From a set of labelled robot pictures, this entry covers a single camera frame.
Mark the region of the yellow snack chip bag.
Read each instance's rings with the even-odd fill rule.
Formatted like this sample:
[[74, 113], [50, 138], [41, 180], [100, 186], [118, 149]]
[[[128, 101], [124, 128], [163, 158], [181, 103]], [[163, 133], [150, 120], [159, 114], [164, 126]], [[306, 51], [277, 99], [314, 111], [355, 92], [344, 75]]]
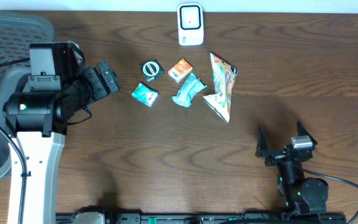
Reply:
[[213, 53], [209, 55], [215, 93], [206, 95], [203, 98], [208, 106], [228, 123], [231, 114], [232, 89], [237, 78], [238, 69]]

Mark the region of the teal long snack packet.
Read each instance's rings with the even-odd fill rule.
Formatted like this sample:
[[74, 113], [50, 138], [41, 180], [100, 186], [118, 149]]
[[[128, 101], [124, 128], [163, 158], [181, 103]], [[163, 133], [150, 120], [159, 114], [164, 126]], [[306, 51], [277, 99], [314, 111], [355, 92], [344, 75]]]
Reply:
[[194, 73], [190, 73], [184, 84], [178, 90], [176, 96], [172, 97], [174, 103], [188, 108], [195, 95], [207, 87]]

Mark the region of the orange small snack box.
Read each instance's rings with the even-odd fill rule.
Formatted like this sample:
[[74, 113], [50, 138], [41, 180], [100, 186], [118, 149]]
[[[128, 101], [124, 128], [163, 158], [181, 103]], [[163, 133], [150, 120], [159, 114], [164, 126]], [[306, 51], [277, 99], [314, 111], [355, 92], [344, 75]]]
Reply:
[[193, 66], [184, 58], [177, 62], [169, 71], [168, 75], [176, 83], [180, 83], [187, 75], [193, 71]]

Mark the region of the dark green round-label box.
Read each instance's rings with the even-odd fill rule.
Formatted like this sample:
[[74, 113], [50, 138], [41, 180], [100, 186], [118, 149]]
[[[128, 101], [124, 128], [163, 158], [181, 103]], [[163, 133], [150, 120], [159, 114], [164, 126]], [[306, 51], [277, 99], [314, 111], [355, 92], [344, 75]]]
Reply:
[[139, 68], [147, 82], [152, 82], [164, 74], [164, 70], [156, 58], [140, 64]]

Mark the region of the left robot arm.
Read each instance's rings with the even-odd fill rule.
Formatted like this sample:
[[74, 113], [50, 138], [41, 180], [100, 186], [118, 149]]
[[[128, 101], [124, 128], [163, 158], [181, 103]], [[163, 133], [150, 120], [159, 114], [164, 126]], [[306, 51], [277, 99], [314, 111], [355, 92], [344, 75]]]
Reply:
[[67, 127], [79, 110], [119, 90], [107, 62], [85, 66], [73, 42], [30, 44], [22, 91], [3, 106], [11, 134], [8, 223], [55, 223], [58, 167]]

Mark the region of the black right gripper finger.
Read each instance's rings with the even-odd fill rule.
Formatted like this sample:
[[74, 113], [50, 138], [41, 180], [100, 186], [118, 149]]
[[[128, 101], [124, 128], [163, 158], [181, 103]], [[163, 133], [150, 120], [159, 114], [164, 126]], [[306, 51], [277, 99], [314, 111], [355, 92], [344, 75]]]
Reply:
[[255, 156], [266, 157], [268, 152], [269, 152], [269, 145], [267, 143], [265, 133], [262, 129], [259, 129]]
[[299, 136], [308, 136], [311, 139], [311, 142], [313, 143], [313, 146], [317, 146], [318, 142], [314, 139], [314, 137], [306, 130], [306, 128], [303, 126], [301, 121], [298, 121], [296, 123], [297, 125], [297, 131]]

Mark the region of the teal small snack packet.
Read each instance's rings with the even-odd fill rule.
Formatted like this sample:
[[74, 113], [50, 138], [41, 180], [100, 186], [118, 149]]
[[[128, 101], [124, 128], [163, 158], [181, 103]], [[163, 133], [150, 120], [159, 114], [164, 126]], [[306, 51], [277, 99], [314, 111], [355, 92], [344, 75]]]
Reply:
[[152, 90], [143, 83], [139, 83], [131, 95], [134, 99], [138, 100], [139, 102], [143, 103], [148, 107], [152, 107], [152, 105], [159, 97], [159, 93], [157, 91]]

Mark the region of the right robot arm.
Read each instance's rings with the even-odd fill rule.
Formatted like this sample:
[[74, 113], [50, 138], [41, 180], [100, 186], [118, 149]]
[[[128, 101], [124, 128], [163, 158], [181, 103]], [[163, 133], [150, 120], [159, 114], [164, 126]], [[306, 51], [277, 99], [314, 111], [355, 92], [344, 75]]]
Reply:
[[288, 210], [281, 213], [282, 219], [294, 216], [316, 215], [326, 211], [328, 183], [320, 178], [305, 177], [302, 163], [313, 157], [318, 142], [297, 122], [298, 135], [281, 150], [269, 148], [262, 129], [258, 133], [255, 156], [265, 159], [265, 166], [278, 168], [280, 185]]

